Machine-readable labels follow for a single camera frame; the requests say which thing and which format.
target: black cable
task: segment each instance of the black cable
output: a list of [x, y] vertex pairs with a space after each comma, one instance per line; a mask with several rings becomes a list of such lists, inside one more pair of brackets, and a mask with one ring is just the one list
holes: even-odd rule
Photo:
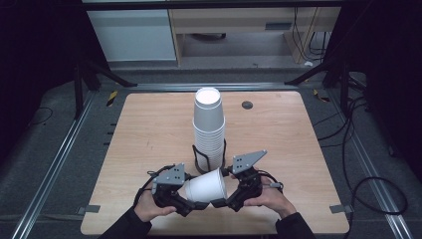
[[[304, 58], [307, 61], [317, 61], [317, 60], [321, 60], [321, 58], [319, 59], [314, 59], [314, 58], [310, 58], [307, 56], [307, 54], [305, 53], [305, 48], [304, 48], [304, 44], [302, 42], [301, 39], [301, 35], [299, 33], [299, 28], [298, 28], [298, 24], [297, 24], [297, 20], [298, 20], [298, 7], [295, 7], [295, 15], [294, 15], [294, 23], [293, 23], [293, 28], [292, 28], [292, 38], [293, 38], [293, 42], [295, 43], [296, 47], [299, 49], [299, 52], [301, 53], [301, 57]], [[295, 29], [296, 29], [296, 33], [298, 34], [299, 37], [299, 41], [300, 41], [300, 45], [298, 45], [298, 43], [296, 42], [295, 39]]]
[[53, 115], [53, 110], [52, 110], [51, 108], [42, 107], [42, 108], [38, 108], [38, 110], [49, 110], [49, 111], [50, 111], [50, 114], [47, 116], [47, 118], [46, 118], [46, 119], [41, 120], [41, 121], [38, 121], [38, 122], [32, 122], [32, 123], [31, 123], [31, 125], [36, 125], [36, 124], [40, 124], [40, 123], [46, 122], [46, 121], [47, 121], [47, 120], [49, 120], [49, 119], [52, 117], [52, 115]]
[[[404, 192], [396, 184], [394, 184], [392, 181], [390, 181], [390, 180], [388, 180], [386, 178], [383, 178], [383, 177], [369, 176], [369, 177], [364, 177], [354, 187], [351, 187], [349, 178], [347, 176], [346, 166], [345, 166], [345, 143], [346, 143], [346, 138], [347, 138], [348, 132], [349, 132], [350, 127], [352, 125], [353, 125], [353, 130], [354, 130], [354, 124], [353, 124], [353, 120], [352, 120], [352, 113], [359, 106], [357, 106], [357, 107], [353, 106], [352, 107], [352, 111], [350, 112], [350, 114], [349, 114], [349, 116], [347, 118], [347, 120], [348, 120], [347, 128], [346, 128], [346, 131], [344, 133], [343, 140], [342, 140], [342, 145], [341, 145], [341, 163], [342, 163], [343, 176], [344, 176], [346, 185], [347, 185], [348, 189], [351, 192], [350, 205], [351, 205], [352, 208], [354, 208], [355, 200], [357, 200], [363, 206], [365, 206], [366, 208], [368, 208], [368, 209], [370, 209], [370, 210], [372, 210], [374, 212], [378, 212], [378, 213], [382, 213], [382, 214], [387, 214], [387, 215], [400, 215], [400, 214], [403, 214], [407, 210], [407, 208], [408, 208], [408, 201], [407, 201], [407, 198], [406, 198], [406, 195], [404, 194]], [[394, 187], [399, 192], [399, 194], [401, 195], [401, 197], [404, 198], [403, 199], [403, 201], [404, 201], [403, 207], [400, 210], [398, 210], [398, 211], [385, 211], [385, 210], [381, 210], [381, 209], [378, 209], [377, 207], [374, 207], [374, 206], [370, 205], [369, 203], [365, 202], [363, 199], [361, 199], [360, 197], [358, 197], [357, 196], [357, 191], [358, 191], [359, 187], [364, 182], [369, 181], [369, 180], [381, 180], [381, 181], [387, 182], [389, 185], [391, 185], [392, 187]], [[344, 237], [343, 237], [344, 239], [346, 239], [349, 236], [349, 234], [350, 234], [351, 227], [352, 227], [352, 224], [353, 224], [353, 218], [354, 218], [354, 212], [351, 212], [350, 213], [350, 216], [349, 216], [349, 220], [348, 220], [349, 229], [344, 234]]]
[[322, 123], [322, 122], [324, 122], [324, 121], [327, 121], [327, 120], [329, 120], [329, 119], [331, 119], [331, 118], [333, 118], [333, 117], [335, 117], [335, 116], [337, 116], [337, 115], [339, 115], [340, 114], [340, 112], [337, 112], [337, 113], [335, 113], [334, 115], [332, 115], [332, 116], [330, 116], [330, 117], [327, 117], [327, 118], [325, 118], [325, 119], [321, 119], [320, 121], [317, 121], [316, 123], [314, 123], [313, 124], [313, 126], [316, 126], [316, 125], [318, 125], [318, 124], [320, 124], [320, 123]]
[[331, 138], [331, 137], [333, 137], [333, 136], [336, 136], [337, 134], [339, 134], [346, 126], [347, 126], [347, 124], [348, 124], [348, 122], [350, 121], [350, 119], [351, 119], [351, 114], [353, 113], [353, 111], [355, 110], [354, 109], [354, 107], [355, 107], [355, 104], [358, 102], [358, 101], [360, 101], [360, 100], [363, 100], [363, 97], [359, 97], [359, 98], [356, 98], [354, 101], [352, 101], [351, 102], [351, 104], [349, 104], [349, 106], [348, 106], [348, 108], [347, 108], [347, 111], [346, 111], [346, 114], [349, 116], [347, 119], [346, 119], [346, 121], [344, 122], [344, 124], [341, 126], [341, 128], [339, 128], [337, 131], [335, 131], [335, 132], [333, 132], [333, 133], [331, 133], [331, 134], [329, 134], [329, 135], [327, 135], [327, 136], [324, 136], [324, 137], [320, 137], [320, 138], [318, 138], [317, 140], [318, 141], [322, 141], [322, 140], [325, 140], [325, 139], [328, 139], [328, 138]]
[[151, 176], [146, 182], [145, 184], [143, 184], [143, 186], [141, 188], [139, 188], [139, 190], [137, 190], [136, 195], [134, 196], [134, 200], [133, 200], [133, 207], [136, 206], [137, 202], [139, 201], [140, 196], [142, 195], [143, 191], [145, 190], [150, 190], [150, 189], [146, 189], [146, 186], [148, 186], [148, 184], [155, 178], [157, 177], [162, 171], [164, 170], [168, 170], [170, 168], [174, 167], [174, 165], [167, 165], [167, 166], [163, 166], [161, 169], [159, 169], [158, 171], [147, 171], [147, 173]]
[[271, 180], [273, 180], [274, 182], [279, 182], [273, 175], [271, 175], [269, 172], [264, 171], [264, 170], [258, 170], [258, 174], [260, 176], [266, 176], [271, 178]]

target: wooden table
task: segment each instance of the wooden table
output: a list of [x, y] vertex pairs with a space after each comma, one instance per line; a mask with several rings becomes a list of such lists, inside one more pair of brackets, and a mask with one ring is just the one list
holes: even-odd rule
[[[340, 204], [308, 113], [296, 92], [223, 92], [226, 117], [227, 165], [237, 154], [266, 149], [256, 164], [285, 184], [286, 196], [302, 213], [314, 233], [345, 233], [344, 213], [331, 214]], [[253, 103], [244, 110], [243, 101]], [[185, 163], [194, 166], [192, 126], [194, 93], [132, 94], [124, 104], [90, 205], [84, 234], [102, 234], [130, 206], [148, 170]], [[237, 180], [225, 178], [230, 196]], [[184, 188], [179, 193], [185, 197]], [[192, 211], [187, 217], [173, 213], [152, 220], [150, 235], [276, 234], [278, 215], [266, 207]]]

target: white paper cup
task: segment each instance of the white paper cup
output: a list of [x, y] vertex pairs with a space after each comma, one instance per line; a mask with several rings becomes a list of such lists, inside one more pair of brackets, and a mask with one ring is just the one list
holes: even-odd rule
[[215, 199], [227, 199], [226, 185], [220, 168], [187, 181], [185, 190], [187, 199], [192, 202], [209, 203]]
[[224, 124], [220, 92], [215, 88], [201, 88], [195, 95], [193, 121], [202, 131], [215, 131]]

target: metal bar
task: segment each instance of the metal bar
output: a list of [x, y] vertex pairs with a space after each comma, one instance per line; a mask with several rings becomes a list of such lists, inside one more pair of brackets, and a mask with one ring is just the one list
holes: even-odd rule
[[34, 226], [37, 217], [40, 215], [40, 211], [43, 208], [44, 203], [49, 196], [49, 193], [59, 175], [60, 170], [71, 150], [75, 139], [81, 129], [82, 124], [85, 121], [85, 118], [90, 110], [92, 101], [96, 92], [89, 92], [87, 99], [85, 101], [85, 107], [82, 111], [81, 116], [78, 119], [75, 119], [72, 123], [71, 128], [68, 131], [59, 151], [57, 152], [49, 170], [46, 173], [40, 187], [38, 188], [37, 193], [32, 199], [30, 205], [26, 209], [24, 215], [19, 220], [15, 231], [13, 232], [13, 239], [15, 238], [27, 238], [32, 227]]
[[[328, 91], [329, 97], [333, 99], [334, 106], [337, 111], [340, 112], [340, 107], [338, 105], [338, 96], [332, 91]], [[369, 155], [366, 152], [359, 136], [357, 133], [353, 133], [351, 136], [351, 141], [353, 149], [357, 155], [357, 158], [360, 162], [360, 165], [366, 176], [380, 176], [376, 167], [373, 165]], [[397, 205], [391, 196], [388, 188], [385, 186], [385, 183], [382, 181], [369, 181], [369, 185], [375, 194], [376, 199], [378, 200], [379, 206], [384, 211], [398, 211]], [[406, 222], [401, 215], [385, 215], [388, 224], [390, 224], [391, 230], [393, 231], [396, 238], [400, 239], [413, 239], [413, 235], [407, 227]]]
[[219, 1], [146, 1], [57, 4], [60, 8], [80, 8], [86, 11], [111, 10], [159, 10], [159, 9], [211, 9], [211, 8], [294, 8], [294, 7], [341, 7], [366, 0], [219, 0]]
[[219, 91], [289, 91], [298, 87], [287, 86], [284, 83], [216, 83], [216, 84], [138, 84], [137, 87], [125, 88], [129, 91], [140, 92], [196, 92], [200, 88], [213, 87]]

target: human hand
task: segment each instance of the human hand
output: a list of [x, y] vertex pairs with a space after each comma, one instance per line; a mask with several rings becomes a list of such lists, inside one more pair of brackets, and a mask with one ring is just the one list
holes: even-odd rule
[[[151, 188], [151, 186], [152, 183], [149, 183], [146, 188]], [[142, 195], [140, 195], [139, 201], [134, 207], [134, 212], [143, 222], [148, 222], [157, 216], [166, 216], [175, 211], [176, 208], [173, 206], [163, 208], [158, 207], [152, 197], [151, 190], [144, 190]]]
[[263, 184], [263, 191], [261, 195], [259, 197], [245, 200], [244, 206], [264, 205], [279, 213], [282, 219], [297, 212], [295, 206], [283, 193], [281, 193], [277, 188], [266, 186], [272, 182], [268, 177], [261, 176], [261, 182]]

